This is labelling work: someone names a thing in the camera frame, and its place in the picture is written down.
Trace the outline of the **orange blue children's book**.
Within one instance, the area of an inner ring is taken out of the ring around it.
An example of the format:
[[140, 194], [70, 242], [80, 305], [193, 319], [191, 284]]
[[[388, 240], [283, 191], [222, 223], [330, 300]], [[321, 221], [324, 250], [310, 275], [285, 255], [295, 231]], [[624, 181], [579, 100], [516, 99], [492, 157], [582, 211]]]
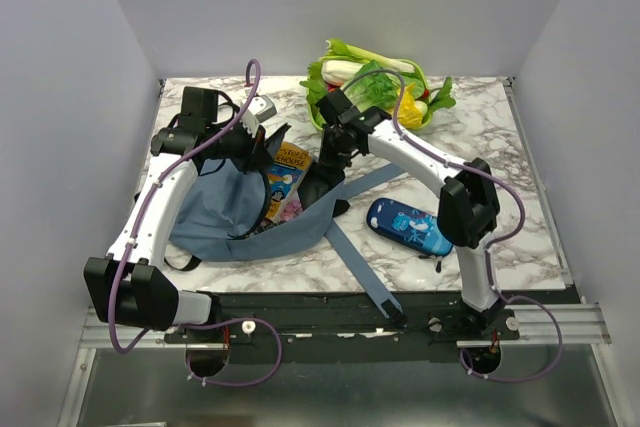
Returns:
[[283, 142], [274, 163], [267, 170], [271, 188], [271, 204], [266, 218], [280, 220], [281, 214], [293, 199], [313, 162], [311, 154], [290, 142]]

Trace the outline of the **blue student backpack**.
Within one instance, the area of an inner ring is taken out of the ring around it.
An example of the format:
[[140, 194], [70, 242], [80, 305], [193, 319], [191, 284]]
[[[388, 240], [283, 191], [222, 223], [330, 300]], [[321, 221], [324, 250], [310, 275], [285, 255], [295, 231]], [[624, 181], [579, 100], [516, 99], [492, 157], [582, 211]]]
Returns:
[[[288, 128], [282, 125], [268, 136], [276, 142], [272, 164]], [[188, 193], [169, 242], [190, 252], [196, 262], [275, 258], [315, 245], [332, 219], [349, 208], [344, 171], [326, 170], [313, 159], [293, 197], [303, 212], [289, 222], [271, 222], [266, 218], [271, 204], [269, 167], [240, 176], [221, 160], [207, 161], [205, 168], [214, 177], [197, 181]]]

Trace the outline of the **designer fate flower book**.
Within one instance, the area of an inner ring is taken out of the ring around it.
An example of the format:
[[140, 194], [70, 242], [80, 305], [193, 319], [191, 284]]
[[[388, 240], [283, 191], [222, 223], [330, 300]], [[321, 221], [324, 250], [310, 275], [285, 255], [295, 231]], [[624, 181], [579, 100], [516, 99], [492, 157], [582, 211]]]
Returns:
[[283, 209], [280, 220], [282, 222], [289, 222], [298, 217], [303, 212], [302, 204], [299, 200], [291, 200]]

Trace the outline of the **blue dinosaur pencil case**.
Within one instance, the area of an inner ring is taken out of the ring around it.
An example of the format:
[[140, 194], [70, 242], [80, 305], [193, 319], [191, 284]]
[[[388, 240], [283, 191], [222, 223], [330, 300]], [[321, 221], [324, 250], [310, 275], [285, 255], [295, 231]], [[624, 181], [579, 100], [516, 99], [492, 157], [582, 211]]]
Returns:
[[438, 227], [438, 218], [428, 212], [390, 198], [378, 198], [366, 214], [368, 227], [376, 234], [428, 257], [445, 257], [453, 244]]

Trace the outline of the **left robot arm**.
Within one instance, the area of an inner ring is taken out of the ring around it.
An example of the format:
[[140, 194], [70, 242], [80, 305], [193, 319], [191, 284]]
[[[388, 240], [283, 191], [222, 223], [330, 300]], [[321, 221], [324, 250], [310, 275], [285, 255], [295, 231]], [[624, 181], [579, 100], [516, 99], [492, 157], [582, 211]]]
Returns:
[[122, 232], [104, 257], [91, 257], [84, 267], [93, 307], [113, 343], [120, 326], [146, 334], [186, 325], [201, 342], [220, 334], [216, 296], [179, 289], [158, 265], [188, 193], [214, 177], [207, 161], [221, 160], [240, 176], [259, 174], [271, 162], [276, 142], [263, 124], [276, 113], [268, 97], [255, 93], [237, 106], [219, 90], [184, 89], [180, 112], [152, 137], [145, 181]]

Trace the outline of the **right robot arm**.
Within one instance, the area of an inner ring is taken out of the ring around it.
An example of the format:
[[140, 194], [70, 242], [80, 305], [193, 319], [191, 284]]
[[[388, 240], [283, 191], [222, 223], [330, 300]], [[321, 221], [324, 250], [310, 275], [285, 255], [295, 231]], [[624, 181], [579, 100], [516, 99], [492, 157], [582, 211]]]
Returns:
[[493, 331], [502, 306], [492, 288], [483, 243], [497, 226], [500, 204], [488, 164], [479, 158], [465, 163], [433, 148], [378, 107], [359, 111], [340, 89], [324, 95], [316, 107], [325, 120], [322, 168], [343, 172], [355, 155], [372, 154], [437, 196], [438, 229], [455, 248], [462, 281], [458, 331], [474, 339]]

